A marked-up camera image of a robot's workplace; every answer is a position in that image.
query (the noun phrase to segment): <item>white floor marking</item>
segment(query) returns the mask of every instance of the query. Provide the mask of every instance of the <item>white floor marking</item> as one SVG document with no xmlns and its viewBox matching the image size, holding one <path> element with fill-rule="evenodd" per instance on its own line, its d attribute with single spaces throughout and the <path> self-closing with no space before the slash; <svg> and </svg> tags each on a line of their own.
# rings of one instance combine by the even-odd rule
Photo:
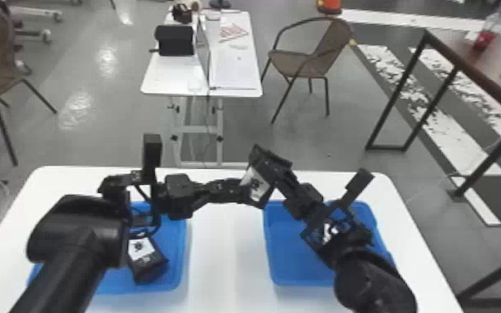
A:
<svg viewBox="0 0 501 313">
<path fill-rule="evenodd" d="M 453 64 L 434 49 L 425 49 L 419 60 L 438 78 L 445 79 L 453 69 Z M 459 97 L 478 113 L 501 136 L 501 105 L 487 92 L 459 72 L 450 85 Z"/>
<path fill-rule="evenodd" d="M 398 84 L 404 71 L 404 65 L 387 47 L 371 45 L 359 45 L 358 47 L 375 65 L 380 76 L 392 85 Z M 401 93 L 401 98 L 407 100 L 408 110 L 417 121 L 424 114 L 430 97 L 431 95 L 419 85 L 413 76 L 410 76 Z M 488 156 L 453 117 L 439 108 L 429 117 L 423 129 L 460 175 L 471 174 L 479 163 Z M 493 164 L 485 175 L 501 176 L 501 167 Z"/>
<path fill-rule="evenodd" d="M 343 9 L 340 17 L 348 22 L 375 25 L 429 27 L 455 31 L 477 32 L 484 25 L 483 20 L 458 17 L 434 17 L 393 12 L 377 12 L 354 9 Z"/>
<path fill-rule="evenodd" d="M 464 182 L 464 177 L 450 177 L 456 186 L 462 185 Z M 468 200 L 470 205 L 476 211 L 476 213 L 481 217 L 485 224 L 489 226 L 501 225 L 501 221 L 496 217 L 496 215 L 489 209 L 489 206 L 485 204 L 484 200 L 478 195 L 478 193 L 473 189 L 469 188 L 464 193 L 464 198 Z"/>
</svg>

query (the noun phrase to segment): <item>reflective floor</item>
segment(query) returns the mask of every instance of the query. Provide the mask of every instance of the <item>reflective floor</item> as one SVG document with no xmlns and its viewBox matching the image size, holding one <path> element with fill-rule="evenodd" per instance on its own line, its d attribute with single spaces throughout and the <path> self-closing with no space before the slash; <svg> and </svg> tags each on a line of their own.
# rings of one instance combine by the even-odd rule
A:
<svg viewBox="0 0 501 313">
<path fill-rule="evenodd" d="M 232 2 L 250 11 L 260 68 L 279 29 L 317 15 L 312 1 Z M 162 134 L 165 140 L 171 135 L 167 100 L 139 92 L 150 57 L 148 49 L 155 44 L 153 28 L 165 17 L 167 3 L 117 0 L 120 14 L 105 0 L 86 0 L 79 7 L 54 1 L 14 4 L 64 12 L 62 23 L 24 17 L 27 28 L 50 28 L 53 42 L 45 45 L 22 40 L 25 48 L 18 54 L 33 70 L 30 81 L 59 113 L 52 115 L 22 86 L 3 97 L 11 104 L 4 109 L 4 116 L 20 164 L 12 166 L 0 136 L 0 179 L 9 180 L 10 190 L 10 199 L 6 200 L 0 189 L 0 220 L 7 202 L 39 166 L 139 166 L 143 132 Z M 280 45 L 311 49 L 315 34 L 322 31 L 313 27 L 306 32 L 288 32 L 287 40 Z M 450 200 L 447 190 L 453 186 L 443 180 L 443 171 L 421 142 L 414 142 L 405 154 L 364 151 L 387 96 L 356 52 L 346 48 L 328 76 L 330 117 L 324 117 L 322 82 L 315 82 L 315 91 L 309 94 L 303 81 L 295 84 L 276 124 L 271 126 L 269 120 L 286 86 L 275 70 L 265 78 L 262 98 L 224 101 L 225 161 L 245 161 L 257 142 L 290 158 L 301 170 L 354 171 L 364 166 L 383 172 L 407 201 L 455 291 L 501 265 L 501 228 L 485 227 L 468 205 Z M 382 135 L 381 142 L 396 142 L 410 130 L 397 112 L 391 114 L 388 125 L 392 127 Z M 215 149 L 206 149 L 208 139 L 187 138 L 194 144 L 197 161 L 214 157 Z M 167 140 L 165 148 L 163 166 L 174 166 Z M 183 152 L 183 158 L 191 157 L 188 149 Z M 501 286 L 486 291 L 486 295 L 500 296 Z"/>
</svg>

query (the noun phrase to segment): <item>red bottle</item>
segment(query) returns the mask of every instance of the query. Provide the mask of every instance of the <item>red bottle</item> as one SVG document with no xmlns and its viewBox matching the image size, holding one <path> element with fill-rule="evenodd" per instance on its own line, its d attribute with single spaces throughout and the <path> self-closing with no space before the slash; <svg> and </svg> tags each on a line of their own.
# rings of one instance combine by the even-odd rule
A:
<svg viewBox="0 0 501 313">
<path fill-rule="evenodd" d="M 479 32 L 474 49 L 483 51 L 501 33 L 501 14 L 493 13 L 485 19 L 484 27 Z"/>
</svg>

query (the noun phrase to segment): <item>laptop screen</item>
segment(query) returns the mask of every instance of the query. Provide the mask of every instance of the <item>laptop screen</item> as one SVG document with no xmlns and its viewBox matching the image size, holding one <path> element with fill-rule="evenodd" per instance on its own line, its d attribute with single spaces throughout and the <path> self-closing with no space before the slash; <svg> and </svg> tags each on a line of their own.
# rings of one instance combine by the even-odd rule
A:
<svg viewBox="0 0 501 313">
<path fill-rule="evenodd" d="M 196 27 L 196 54 L 204 71 L 206 83 L 210 86 L 210 45 L 200 18 L 198 18 L 198 26 Z"/>
</svg>

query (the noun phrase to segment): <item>chair leg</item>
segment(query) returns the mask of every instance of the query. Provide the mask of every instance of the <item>chair leg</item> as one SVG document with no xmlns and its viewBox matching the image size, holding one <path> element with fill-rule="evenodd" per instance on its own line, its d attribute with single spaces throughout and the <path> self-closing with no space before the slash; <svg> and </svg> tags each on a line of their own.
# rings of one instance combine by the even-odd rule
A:
<svg viewBox="0 0 501 313">
<path fill-rule="evenodd" d="M 264 71 L 262 71 L 262 75 L 260 76 L 260 81 L 264 81 L 264 77 L 266 76 L 266 72 L 268 72 L 268 67 L 270 66 L 270 63 L 272 63 L 272 59 L 268 58 L 268 61 L 266 61 L 266 66 L 264 67 Z"/>
<path fill-rule="evenodd" d="M 328 93 L 328 78 L 322 77 L 325 80 L 325 101 L 326 101 L 326 116 L 330 115 L 330 96 Z"/>
<path fill-rule="evenodd" d="M 274 124 L 275 119 L 278 117 L 278 114 L 280 114 L 281 107 L 284 105 L 284 102 L 285 102 L 285 99 L 287 98 L 287 95 L 290 94 L 290 90 L 293 87 L 295 80 L 297 80 L 297 77 L 291 78 L 290 85 L 287 87 L 287 89 L 285 89 L 284 96 L 281 98 L 280 104 L 278 105 L 278 108 L 275 110 L 274 116 L 272 117 L 270 124 Z"/>
<path fill-rule="evenodd" d="M 26 84 L 26 85 L 27 85 L 27 87 L 29 87 L 29 89 L 30 89 L 30 90 L 31 90 L 31 91 L 35 94 L 35 96 L 37 96 L 37 97 L 39 98 L 39 100 L 41 100 L 41 101 L 42 101 L 42 103 L 44 103 L 44 104 L 45 104 L 45 106 L 47 106 L 47 107 L 48 107 L 48 109 L 52 111 L 52 113 L 57 114 L 57 109 L 55 109 L 55 108 L 51 105 L 51 103 L 49 103 L 49 102 L 48 102 L 48 100 L 47 100 L 47 99 L 45 99 L 45 97 L 43 97 L 43 96 L 42 96 L 42 94 L 41 94 L 41 93 L 39 93 L 39 92 L 37 91 L 37 89 L 35 89 L 35 87 L 34 87 L 34 86 L 33 86 L 33 85 L 32 85 L 32 84 L 31 84 L 31 83 L 30 83 L 27 79 L 25 79 L 25 78 L 24 78 L 24 79 L 22 79 L 22 82 L 23 82 L 24 84 Z"/>
<path fill-rule="evenodd" d="M 7 104 L 7 102 L 5 102 L 1 97 L 0 97 L 0 103 L 2 103 L 5 107 L 10 107 L 10 105 Z"/>
<path fill-rule="evenodd" d="M 12 164 L 14 166 L 17 166 L 16 152 L 13 150 L 12 142 L 10 141 L 10 136 L 7 134 L 6 123 L 4 123 L 1 113 L 0 113 L 0 131 L 2 131 L 2 136 L 4 137 L 4 143 L 6 143 L 7 153 L 9 153 L 10 158 L 12 159 Z"/>
</svg>

